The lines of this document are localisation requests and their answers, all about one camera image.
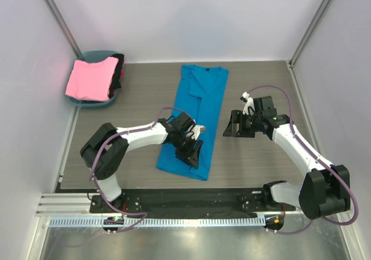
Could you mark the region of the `blue t shirt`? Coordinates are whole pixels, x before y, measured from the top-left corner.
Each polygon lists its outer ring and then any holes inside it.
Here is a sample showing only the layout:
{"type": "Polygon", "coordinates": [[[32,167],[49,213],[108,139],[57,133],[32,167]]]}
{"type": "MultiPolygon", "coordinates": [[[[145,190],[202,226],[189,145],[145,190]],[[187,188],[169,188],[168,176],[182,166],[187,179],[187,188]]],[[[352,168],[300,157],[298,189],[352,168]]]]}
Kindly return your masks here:
{"type": "Polygon", "coordinates": [[[175,156],[171,144],[162,146],[157,169],[167,173],[206,181],[211,168],[214,142],[229,70],[223,67],[183,65],[174,107],[206,127],[199,137],[203,141],[198,168],[191,167],[175,156]]]}

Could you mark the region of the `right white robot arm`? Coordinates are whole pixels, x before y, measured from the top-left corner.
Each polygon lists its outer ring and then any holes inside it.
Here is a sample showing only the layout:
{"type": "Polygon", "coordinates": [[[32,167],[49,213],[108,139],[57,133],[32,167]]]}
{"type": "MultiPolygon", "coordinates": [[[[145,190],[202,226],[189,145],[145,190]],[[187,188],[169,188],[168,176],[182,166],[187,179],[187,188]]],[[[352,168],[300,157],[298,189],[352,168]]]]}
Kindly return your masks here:
{"type": "Polygon", "coordinates": [[[225,137],[253,138],[263,133],[280,146],[303,175],[301,185],[286,181],[264,184],[269,204],[285,203],[300,208],[310,219],[324,218],[350,209],[350,174],[343,165],[323,158],[303,138],[286,114],[279,115],[271,96],[252,98],[243,93],[242,110],[231,111],[225,137]]]}

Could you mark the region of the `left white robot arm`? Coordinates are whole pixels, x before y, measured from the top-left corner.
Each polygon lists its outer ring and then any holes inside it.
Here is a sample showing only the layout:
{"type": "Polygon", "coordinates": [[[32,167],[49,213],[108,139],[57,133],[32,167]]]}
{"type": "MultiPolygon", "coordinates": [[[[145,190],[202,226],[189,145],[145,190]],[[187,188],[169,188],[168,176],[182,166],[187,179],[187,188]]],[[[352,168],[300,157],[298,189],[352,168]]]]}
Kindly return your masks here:
{"type": "Polygon", "coordinates": [[[149,145],[170,144],[175,157],[198,168],[206,127],[182,112],[177,117],[159,118],[147,125],[122,128],[103,124],[81,148],[80,156],[90,169],[89,179],[97,185],[103,203],[124,210],[124,196],[116,172],[127,152],[149,145]]]}

